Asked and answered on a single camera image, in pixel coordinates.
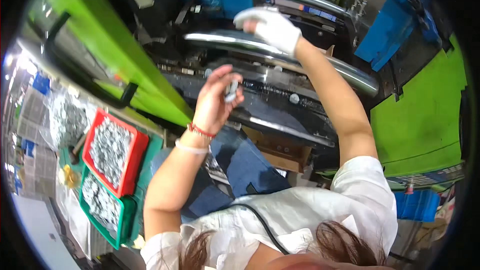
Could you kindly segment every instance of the red plastic crate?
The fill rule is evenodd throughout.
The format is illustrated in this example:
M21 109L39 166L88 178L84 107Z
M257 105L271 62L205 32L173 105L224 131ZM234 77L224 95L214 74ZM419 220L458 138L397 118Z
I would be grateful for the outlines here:
M130 142L130 148L128 149L127 159L123 168L122 175L120 177L120 183L118 189L113 187L113 184L108 181L105 175L101 174L93 163L93 159L90 156L90 145L93 142L95 136L95 128L102 124L103 120L108 117L111 121L117 125L127 129L133 134L133 138ZM135 178L138 172L138 166L142 160L143 153L147 148L148 135L137 131L133 126L124 123L123 121L115 118L114 116L106 113L104 110L97 108L96 115L92 123L92 127L88 131L87 138L85 139L85 145L83 147L82 159L96 177L103 183L103 185L112 192L117 198L123 195L132 195L135 190Z

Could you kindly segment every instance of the white bracelet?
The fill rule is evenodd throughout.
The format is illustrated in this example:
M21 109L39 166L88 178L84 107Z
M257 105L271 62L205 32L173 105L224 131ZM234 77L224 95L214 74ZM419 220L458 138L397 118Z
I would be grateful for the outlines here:
M193 154L205 154L205 153L208 153L210 151L210 145L208 145L207 148L188 147L188 146L183 146L182 144L180 144L180 139L175 140L175 146L178 149L181 149L181 150L184 150L186 152L193 153Z

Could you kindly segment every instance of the woman's left arm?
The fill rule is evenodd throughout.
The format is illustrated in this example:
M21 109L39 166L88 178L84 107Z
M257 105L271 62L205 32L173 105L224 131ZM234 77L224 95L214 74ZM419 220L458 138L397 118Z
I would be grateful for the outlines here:
M233 80L241 82L240 74L230 73L231 65L224 65L213 71L198 95L193 123L201 130L216 135L229 117L233 108L244 97L241 88L237 97L225 103L225 87ZM189 130L180 138L180 144L191 148L208 148L210 141ZM143 226L145 240L164 232L179 232L181 225L180 209L188 199L204 154L173 148L167 159L148 185L143 206Z

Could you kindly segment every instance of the woman's left hand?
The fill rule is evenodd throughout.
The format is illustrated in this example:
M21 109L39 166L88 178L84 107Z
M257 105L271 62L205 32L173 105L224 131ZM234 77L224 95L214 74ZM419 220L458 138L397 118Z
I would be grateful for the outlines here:
M232 102L225 102L225 88L232 81L238 81L239 84L243 81L240 74L230 73L232 69L231 64L215 69L198 95L193 123L209 134L217 135L231 111L245 99L243 89L238 87L237 97Z

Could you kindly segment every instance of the red string bracelet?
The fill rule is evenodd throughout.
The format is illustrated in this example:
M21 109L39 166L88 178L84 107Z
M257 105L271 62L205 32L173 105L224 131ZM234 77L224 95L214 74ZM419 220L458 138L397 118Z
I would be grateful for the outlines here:
M209 134L206 131L203 131L202 129L198 128L198 126L196 126L193 122L188 123L187 128L188 128L189 131L192 131L192 132L196 133L197 135L199 135L202 138L207 139L207 140L212 140L213 138L215 138L217 136L217 135L214 135L214 134Z

